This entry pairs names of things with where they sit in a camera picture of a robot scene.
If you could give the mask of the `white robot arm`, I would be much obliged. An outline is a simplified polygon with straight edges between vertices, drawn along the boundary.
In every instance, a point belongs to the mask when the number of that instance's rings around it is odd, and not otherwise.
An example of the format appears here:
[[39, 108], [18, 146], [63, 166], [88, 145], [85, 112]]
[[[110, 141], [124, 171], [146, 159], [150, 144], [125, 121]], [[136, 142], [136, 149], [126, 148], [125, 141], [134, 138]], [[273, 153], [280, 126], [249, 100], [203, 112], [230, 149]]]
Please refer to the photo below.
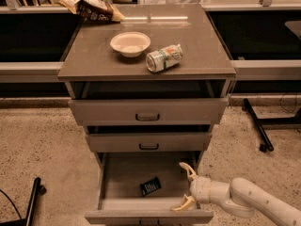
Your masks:
[[277, 226], [301, 226], [301, 211], [267, 193], [244, 178], [234, 178], [229, 184], [197, 175], [193, 168], [179, 163], [186, 171], [190, 193], [173, 211], [188, 210], [196, 203], [211, 203], [240, 218], [252, 218], [258, 210]]

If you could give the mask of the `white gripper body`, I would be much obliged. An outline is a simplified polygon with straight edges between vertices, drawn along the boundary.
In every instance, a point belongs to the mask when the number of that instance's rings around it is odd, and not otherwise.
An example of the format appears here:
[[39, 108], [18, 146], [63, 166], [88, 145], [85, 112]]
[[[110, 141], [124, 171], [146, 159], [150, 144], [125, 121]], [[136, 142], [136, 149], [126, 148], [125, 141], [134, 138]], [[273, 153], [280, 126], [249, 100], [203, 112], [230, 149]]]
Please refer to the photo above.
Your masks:
[[225, 205], [230, 199], [230, 185], [199, 176], [190, 185], [193, 198], [200, 203]]

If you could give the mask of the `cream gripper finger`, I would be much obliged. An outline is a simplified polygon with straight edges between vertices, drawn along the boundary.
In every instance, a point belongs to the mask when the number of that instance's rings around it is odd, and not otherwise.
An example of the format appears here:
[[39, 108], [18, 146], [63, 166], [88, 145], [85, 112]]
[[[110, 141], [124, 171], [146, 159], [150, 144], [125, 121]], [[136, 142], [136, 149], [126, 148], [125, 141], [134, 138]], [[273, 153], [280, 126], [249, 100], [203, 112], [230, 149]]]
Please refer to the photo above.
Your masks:
[[186, 171], [186, 176], [187, 176], [187, 179], [189, 182], [194, 181], [198, 177], [195, 170], [187, 163], [180, 162], [179, 165], [182, 169], [184, 169]]
[[182, 197], [182, 202], [179, 205], [174, 206], [172, 208], [172, 211], [181, 212], [181, 211], [188, 210], [195, 203], [196, 203], [196, 201], [192, 196], [187, 196], [186, 194], [184, 194]]

